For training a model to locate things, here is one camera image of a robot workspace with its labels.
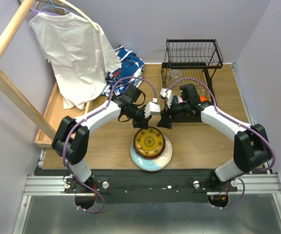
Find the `yellow patterned dark-rimmed plate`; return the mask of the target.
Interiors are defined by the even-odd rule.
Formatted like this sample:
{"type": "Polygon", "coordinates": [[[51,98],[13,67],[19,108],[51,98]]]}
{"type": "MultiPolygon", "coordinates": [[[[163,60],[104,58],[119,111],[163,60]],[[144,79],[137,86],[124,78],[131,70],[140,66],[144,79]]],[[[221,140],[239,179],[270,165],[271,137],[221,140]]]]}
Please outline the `yellow patterned dark-rimmed plate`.
{"type": "Polygon", "coordinates": [[[136,132],[132,146],[138,156],[153,160],[158,158],[164,151],[166,140],[160,130],[149,127],[136,132]]]}

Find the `orange-red bowl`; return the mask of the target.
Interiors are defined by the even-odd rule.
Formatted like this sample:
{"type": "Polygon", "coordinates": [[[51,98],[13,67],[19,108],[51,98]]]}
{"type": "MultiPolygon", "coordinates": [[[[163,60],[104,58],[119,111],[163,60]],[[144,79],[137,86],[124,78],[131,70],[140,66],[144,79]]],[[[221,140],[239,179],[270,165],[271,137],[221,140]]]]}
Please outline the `orange-red bowl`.
{"type": "Polygon", "coordinates": [[[200,97],[200,102],[205,102],[207,99],[204,96],[199,96],[200,97]]]}

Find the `clear faceted drinking glass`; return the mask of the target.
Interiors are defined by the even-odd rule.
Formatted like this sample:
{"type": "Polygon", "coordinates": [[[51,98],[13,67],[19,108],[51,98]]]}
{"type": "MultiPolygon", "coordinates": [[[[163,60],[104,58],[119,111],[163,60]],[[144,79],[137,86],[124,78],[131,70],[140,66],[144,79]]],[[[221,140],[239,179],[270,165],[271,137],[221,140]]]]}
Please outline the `clear faceted drinking glass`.
{"type": "Polygon", "coordinates": [[[174,78],[174,79],[180,79],[182,78],[182,71],[179,69],[171,69],[171,71],[169,72],[170,77],[174,78]]]}

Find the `red patterned bowl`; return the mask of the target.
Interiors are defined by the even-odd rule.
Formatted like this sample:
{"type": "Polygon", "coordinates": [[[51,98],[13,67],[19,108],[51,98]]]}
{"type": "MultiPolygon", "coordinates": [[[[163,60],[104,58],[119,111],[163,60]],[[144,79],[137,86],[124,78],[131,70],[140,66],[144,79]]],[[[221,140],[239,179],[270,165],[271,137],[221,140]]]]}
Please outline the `red patterned bowl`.
{"type": "Polygon", "coordinates": [[[178,103],[184,103],[185,101],[183,100],[183,98],[181,96],[175,95],[172,97],[172,102],[175,104],[178,104],[178,103]]]}

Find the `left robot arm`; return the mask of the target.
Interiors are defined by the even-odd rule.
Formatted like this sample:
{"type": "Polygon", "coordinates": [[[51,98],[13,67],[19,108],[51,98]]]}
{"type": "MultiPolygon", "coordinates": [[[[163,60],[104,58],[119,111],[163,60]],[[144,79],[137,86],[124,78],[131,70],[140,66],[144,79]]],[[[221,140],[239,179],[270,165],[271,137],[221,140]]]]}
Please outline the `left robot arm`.
{"type": "Polygon", "coordinates": [[[145,114],[144,106],[139,108],[135,103],[140,95],[145,96],[145,93],[130,85],[123,94],[109,98],[104,104],[80,116],[79,119],[66,116],[61,120],[51,147],[78,178],[75,186],[81,192],[88,192],[93,185],[93,173],[84,159],[89,137],[93,132],[122,116],[131,119],[134,128],[148,129],[151,116],[145,114]]]}

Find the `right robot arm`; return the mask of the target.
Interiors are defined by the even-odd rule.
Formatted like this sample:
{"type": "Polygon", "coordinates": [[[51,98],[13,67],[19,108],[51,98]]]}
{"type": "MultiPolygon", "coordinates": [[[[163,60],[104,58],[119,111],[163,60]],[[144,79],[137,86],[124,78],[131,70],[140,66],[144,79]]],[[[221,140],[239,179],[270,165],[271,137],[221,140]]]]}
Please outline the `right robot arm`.
{"type": "Polygon", "coordinates": [[[221,111],[213,102],[201,97],[194,84],[181,86],[180,93],[183,101],[177,103],[170,89],[161,90],[160,95],[166,100],[166,106],[161,111],[159,127],[170,129],[171,119],[192,115],[234,143],[233,158],[209,174],[208,184],[212,190],[221,190],[230,179],[249,173],[273,158],[262,125],[244,123],[221,111]]]}

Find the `white and blue plate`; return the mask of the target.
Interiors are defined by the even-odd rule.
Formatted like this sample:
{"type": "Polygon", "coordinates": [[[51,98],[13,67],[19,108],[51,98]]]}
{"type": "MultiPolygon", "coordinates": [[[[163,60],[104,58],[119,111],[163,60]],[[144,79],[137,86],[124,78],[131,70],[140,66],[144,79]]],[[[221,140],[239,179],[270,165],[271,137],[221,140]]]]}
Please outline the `white and blue plate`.
{"type": "Polygon", "coordinates": [[[162,154],[156,159],[144,159],[140,157],[136,153],[136,150],[134,149],[133,145],[131,145],[131,149],[130,149],[131,158],[135,163],[135,165],[142,170],[149,171],[149,172],[159,171],[165,168],[172,158],[172,152],[173,152],[172,145],[167,137],[165,138],[165,144],[166,146],[162,154]]]}

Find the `blue patterned cloth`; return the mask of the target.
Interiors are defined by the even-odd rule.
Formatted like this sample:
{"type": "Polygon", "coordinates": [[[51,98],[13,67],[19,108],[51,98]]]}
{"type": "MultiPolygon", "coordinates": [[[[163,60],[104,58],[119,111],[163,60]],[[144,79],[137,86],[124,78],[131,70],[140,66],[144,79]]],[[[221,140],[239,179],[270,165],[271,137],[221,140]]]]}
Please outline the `blue patterned cloth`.
{"type": "Polygon", "coordinates": [[[121,62],[121,68],[108,72],[105,78],[107,85],[101,93],[106,97],[110,95],[112,86],[121,78],[129,77],[116,85],[115,95],[125,92],[130,84],[138,87],[142,81],[134,77],[141,77],[145,66],[145,62],[135,52],[127,50],[124,46],[118,46],[114,52],[121,62]]]}

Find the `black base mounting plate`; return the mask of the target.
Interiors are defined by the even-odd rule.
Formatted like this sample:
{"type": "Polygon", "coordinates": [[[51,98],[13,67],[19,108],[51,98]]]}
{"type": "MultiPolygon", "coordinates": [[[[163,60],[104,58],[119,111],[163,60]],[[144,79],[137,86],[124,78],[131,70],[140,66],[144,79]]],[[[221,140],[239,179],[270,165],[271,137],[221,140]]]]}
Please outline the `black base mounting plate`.
{"type": "Polygon", "coordinates": [[[236,192],[231,182],[211,188],[210,169],[93,170],[98,203],[206,203],[211,195],[236,192]]]}

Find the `white t-shirt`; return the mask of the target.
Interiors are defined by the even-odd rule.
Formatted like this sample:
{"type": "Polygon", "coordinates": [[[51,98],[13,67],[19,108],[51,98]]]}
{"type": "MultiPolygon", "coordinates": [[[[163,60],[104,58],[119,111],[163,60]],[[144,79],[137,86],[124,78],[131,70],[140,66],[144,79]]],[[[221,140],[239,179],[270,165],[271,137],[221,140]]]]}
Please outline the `white t-shirt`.
{"type": "Polygon", "coordinates": [[[108,72],[121,68],[103,30],[74,13],[40,12],[29,24],[53,68],[64,109],[84,109],[103,92],[108,72]]]}

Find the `wooden clothes rack frame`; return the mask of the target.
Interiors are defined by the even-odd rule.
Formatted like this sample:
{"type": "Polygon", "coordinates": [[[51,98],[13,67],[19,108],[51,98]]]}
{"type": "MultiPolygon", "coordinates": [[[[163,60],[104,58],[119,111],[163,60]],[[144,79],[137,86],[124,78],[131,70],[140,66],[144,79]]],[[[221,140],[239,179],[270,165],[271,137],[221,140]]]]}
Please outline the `wooden clothes rack frame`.
{"type": "Polygon", "coordinates": [[[56,131],[43,114],[55,77],[29,25],[33,5],[32,0],[0,0],[0,93],[12,110],[53,139],[56,131]]]}

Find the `aluminium rail frame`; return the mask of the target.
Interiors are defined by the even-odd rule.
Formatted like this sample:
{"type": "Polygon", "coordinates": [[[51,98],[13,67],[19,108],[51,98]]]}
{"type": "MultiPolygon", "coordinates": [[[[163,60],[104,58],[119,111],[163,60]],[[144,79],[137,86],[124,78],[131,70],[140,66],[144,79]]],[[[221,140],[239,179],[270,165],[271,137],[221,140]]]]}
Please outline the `aluminium rail frame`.
{"type": "Polygon", "coordinates": [[[16,234],[281,234],[277,174],[210,189],[208,170],[94,170],[99,195],[66,170],[27,177],[16,234]]]}

